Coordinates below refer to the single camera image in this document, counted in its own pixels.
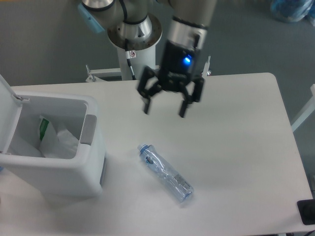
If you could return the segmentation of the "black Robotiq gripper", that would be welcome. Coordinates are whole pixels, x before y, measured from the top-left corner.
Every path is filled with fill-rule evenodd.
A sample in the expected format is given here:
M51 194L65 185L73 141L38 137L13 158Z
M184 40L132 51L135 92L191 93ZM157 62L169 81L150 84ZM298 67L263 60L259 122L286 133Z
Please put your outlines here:
M200 102L205 79L196 76L192 80L199 55L199 49L187 49L169 40L166 42L158 74L149 66L145 66L137 86L137 91L144 102L145 114L149 114L151 98L162 89L182 93L183 100L179 110L179 116L182 118L185 117L190 104ZM194 88L189 95L186 86L191 80Z

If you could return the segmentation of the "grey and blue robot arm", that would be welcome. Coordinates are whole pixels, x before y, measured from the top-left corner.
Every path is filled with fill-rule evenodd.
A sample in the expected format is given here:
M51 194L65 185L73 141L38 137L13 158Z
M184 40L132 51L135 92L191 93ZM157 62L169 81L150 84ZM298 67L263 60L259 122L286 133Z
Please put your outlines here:
M148 113L151 99L161 91L179 92L183 101L179 116L201 99L204 78L196 63L205 43L216 7L214 0L165 0L174 13L158 70L145 65L142 75L131 72L138 81L137 91ZM89 24L106 29L110 40L123 49L129 67L131 53L153 46L161 37L158 20L148 11L145 0L83 0L79 10Z

